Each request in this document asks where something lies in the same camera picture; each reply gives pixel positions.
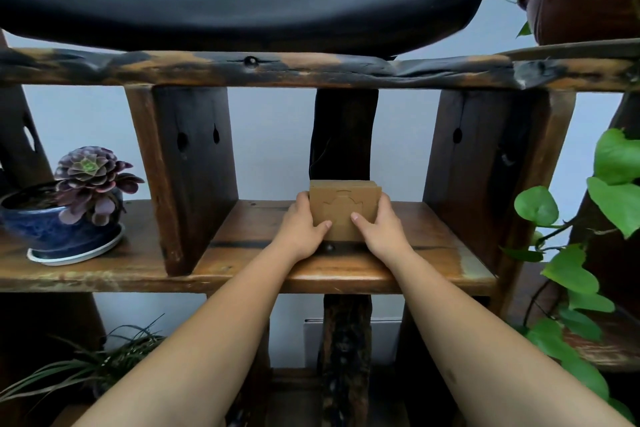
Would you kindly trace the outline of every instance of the white wall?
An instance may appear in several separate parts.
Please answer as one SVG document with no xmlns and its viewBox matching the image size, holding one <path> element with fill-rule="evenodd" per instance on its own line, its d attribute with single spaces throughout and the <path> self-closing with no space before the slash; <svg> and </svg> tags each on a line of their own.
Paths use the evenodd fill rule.
<svg viewBox="0 0 640 427">
<path fill-rule="evenodd" d="M 524 14 L 503 0 L 483 3 L 470 26 L 433 46 L 402 58 L 491 54 L 534 44 L 515 38 Z M 8 35 L 12 46 L 51 46 Z M 69 150 L 100 145 L 143 167 L 124 91 L 112 87 L 25 87 L 36 126 L 52 164 Z M 234 151 L 241 199 L 292 199 L 308 186 L 308 147 L 314 91 L 309 89 L 230 89 Z M 381 91 L 374 125 L 371 178 L 393 199 L 420 201 L 435 125 L 437 91 Z M 554 177 L 552 191 L 563 216 L 577 210 L 598 133 L 609 123 L 618 95 L 580 95 Z M 148 197 L 143 186 L 136 195 Z M 170 333 L 204 301 L 196 294 L 95 294 L 109 329 L 125 323 L 157 323 Z M 400 296 L 374 298 L 374 316 L 399 317 Z M 321 296 L 282 295 L 271 316 L 274 366 L 302 366 L 302 323 L 322 315 Z"/>
</svg>

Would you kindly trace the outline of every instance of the black curved wooden piece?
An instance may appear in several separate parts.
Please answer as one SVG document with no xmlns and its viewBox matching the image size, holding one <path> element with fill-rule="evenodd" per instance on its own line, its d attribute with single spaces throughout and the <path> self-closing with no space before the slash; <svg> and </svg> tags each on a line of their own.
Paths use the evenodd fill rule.
<svg viewBox="0 0 640 427">
<path fill-rule="evenodd" d="M 0 0 L 15 35 L 114 50 L 393 56 L 464 28 L 481 0 Z"/>
</svg>

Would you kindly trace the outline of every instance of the flower pot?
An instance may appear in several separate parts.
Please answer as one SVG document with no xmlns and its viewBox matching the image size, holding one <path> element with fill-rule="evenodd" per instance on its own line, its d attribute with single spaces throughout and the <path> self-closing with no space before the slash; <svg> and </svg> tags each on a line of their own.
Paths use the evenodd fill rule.
<svg viewBox="0 0 640 427">
<path fill-rule="evenodd" d="M 45 265 L 68 265 L 97 257 L 118 244 L 124 227 L 118 222 L 122 193 L 114 188 L 120 206 L 107 225 L 95 226 L 86 216 L 73 225 L 60 221 L 64 206 L 55 199 L 55 182 L 22 189 L 0 202 L 0 220 L 6 231 L 26 241 L 27 257 Z"/>
<path fill-rule="evenodd" d="M 539 44 L 640 37 L 633 0 L 518 0 Z"/>
</svg>

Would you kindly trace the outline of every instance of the cardboard piece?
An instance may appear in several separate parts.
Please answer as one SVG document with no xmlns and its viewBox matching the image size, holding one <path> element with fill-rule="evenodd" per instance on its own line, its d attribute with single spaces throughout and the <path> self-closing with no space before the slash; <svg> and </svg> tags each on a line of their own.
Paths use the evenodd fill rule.
<svg viewBox="0 0 640 427">
<path fill-rule="evenodd" d="M 382 188 L 373 181 L 312 180 L 309 202 L 314 225 L 331 220 L 333 226 L 324 237 L 327 241 L 364 242 L 360 231 L 351 221 L 351 213 L 362 214 L 373 222 L 378 214 Z"/>
</svg>

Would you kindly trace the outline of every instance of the purple succulent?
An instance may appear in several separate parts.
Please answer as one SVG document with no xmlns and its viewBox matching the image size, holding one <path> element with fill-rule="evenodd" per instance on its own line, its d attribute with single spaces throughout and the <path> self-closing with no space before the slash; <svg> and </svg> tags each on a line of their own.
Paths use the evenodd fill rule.
<svg viewBox="0 0 640 427">
<path fill-rule="evenodd" d="M 144 182 L 130 172 L 122 172 L 130 167 L 104 147 L 81 147 L 60 159 L 54 174 L 58 204 L 66 206 L 60 212 L 60 221 L 73 225 L 86 214 L 94 225 L 106 225 L 120 206 L 110 191 L 117 187 L 133 194 Z"/>
</svg>

